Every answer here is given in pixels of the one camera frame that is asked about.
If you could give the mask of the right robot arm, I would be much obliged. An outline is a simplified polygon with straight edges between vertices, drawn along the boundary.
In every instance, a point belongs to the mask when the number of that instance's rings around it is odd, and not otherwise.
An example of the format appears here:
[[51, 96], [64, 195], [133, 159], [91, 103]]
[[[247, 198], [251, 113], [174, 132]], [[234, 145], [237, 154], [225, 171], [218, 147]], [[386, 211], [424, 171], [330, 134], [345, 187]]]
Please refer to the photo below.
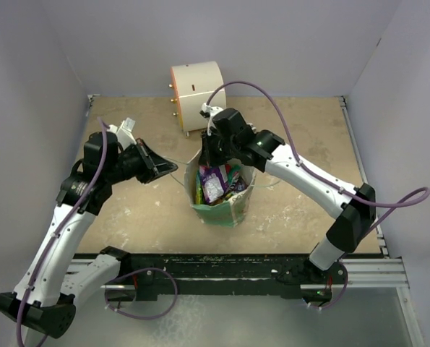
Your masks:
[[323, 171], [301, 156], [269, 130], [257, 132], [234, 108], [203, 104], [201, 115], [208, 120], [202, 132], [199, 162], [220, 166], [237, 160], [247, 167], [277, 177], [322, 207], [334, 223], [305, 262], [305, 275], [321, 283], [343, 255], [354, 252], [375, 221], [374, 188], [356, 187]]

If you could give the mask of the green paper bag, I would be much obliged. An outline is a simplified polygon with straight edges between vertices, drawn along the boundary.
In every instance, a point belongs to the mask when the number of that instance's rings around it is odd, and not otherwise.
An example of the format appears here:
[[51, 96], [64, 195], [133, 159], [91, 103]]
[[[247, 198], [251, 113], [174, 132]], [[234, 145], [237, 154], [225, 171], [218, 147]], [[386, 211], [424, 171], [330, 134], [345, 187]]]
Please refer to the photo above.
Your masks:
[[247, 215], [249, 209], [250, 198], [255, 188], [257, 189], [272, 189], [275, 185], [281, 182], [280, 179], [276, 179], [273, 183], [267, 185], [258, 184], [256, 182], [257, 173], [255, 168], [244, 166], [239, 160], [229, 160], [231, 165], [240, 165], [241, 173], [240, 177], [246, 184], [245, 189], [240, 192], [229, 193], [227, 197], [222, 197], [219, 202], [214, 205], [196, 205], [194, 203], [195, 193], [195, 176], [199, 171], [198, 160], [200, 157], [201, 150], [198, 150], [196, 154], [189, 160], [189, 162], [183, 162], [164, 156], [165, 159], [182, 165], [184, 168], [184, 180], [179, 181], [171, 173], [171, 177], [179, 183], [186, 193], [189, 200], [189, 206], [197, 214], [197, 217], [207, 225], [212, 226], [223, 226], [223, 227], [235, 227], [242, 223]]

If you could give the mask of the yellow green snack packet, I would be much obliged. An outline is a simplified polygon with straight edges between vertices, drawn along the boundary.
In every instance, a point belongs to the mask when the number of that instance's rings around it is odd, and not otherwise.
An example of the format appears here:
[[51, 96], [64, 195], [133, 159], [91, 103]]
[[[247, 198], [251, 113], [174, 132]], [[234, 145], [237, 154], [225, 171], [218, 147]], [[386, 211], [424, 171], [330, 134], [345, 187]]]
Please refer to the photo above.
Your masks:
[[194, 203], [196, 205], [205, 204], [205, 195], [202, 188], [202, 182], [200, 178], [200, 173], [197, 172], [195, 176], [195, 193], [194, 193]]

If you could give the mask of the purple snack packet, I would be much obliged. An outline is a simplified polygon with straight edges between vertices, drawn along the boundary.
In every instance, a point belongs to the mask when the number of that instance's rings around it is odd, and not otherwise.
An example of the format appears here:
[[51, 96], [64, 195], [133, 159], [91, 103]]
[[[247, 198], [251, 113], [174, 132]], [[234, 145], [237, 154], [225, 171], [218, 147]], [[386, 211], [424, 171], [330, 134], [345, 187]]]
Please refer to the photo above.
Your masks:
[[228, 188], [226, 164], [216, 167], [199, 166], [199, 179], [205, 202], [209, 205], [221, 198]]

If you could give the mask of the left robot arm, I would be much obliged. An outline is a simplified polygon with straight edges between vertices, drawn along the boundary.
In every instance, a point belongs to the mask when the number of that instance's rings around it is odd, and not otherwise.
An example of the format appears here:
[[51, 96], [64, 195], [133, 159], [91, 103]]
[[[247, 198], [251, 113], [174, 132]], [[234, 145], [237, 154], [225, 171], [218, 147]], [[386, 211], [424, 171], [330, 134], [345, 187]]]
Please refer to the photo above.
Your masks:
[[16, 323], [19, 346], [24, 344], [24, 327], [45, 338], [60, 338], [80, 305], [103, 284], [125, 283], [140, 273], [159, 271], [133, 270], [130, 253], [106, 247], [86, 268], [66, 278], [79, 243], [111, 197], [114, 184], [129, 179], [148, 184], [178, 168], [128, 132], [93, 133], [83, 153], [61, 184], [50, 227], [32, 264], [13, 291], [0, 293], [0, 312]]

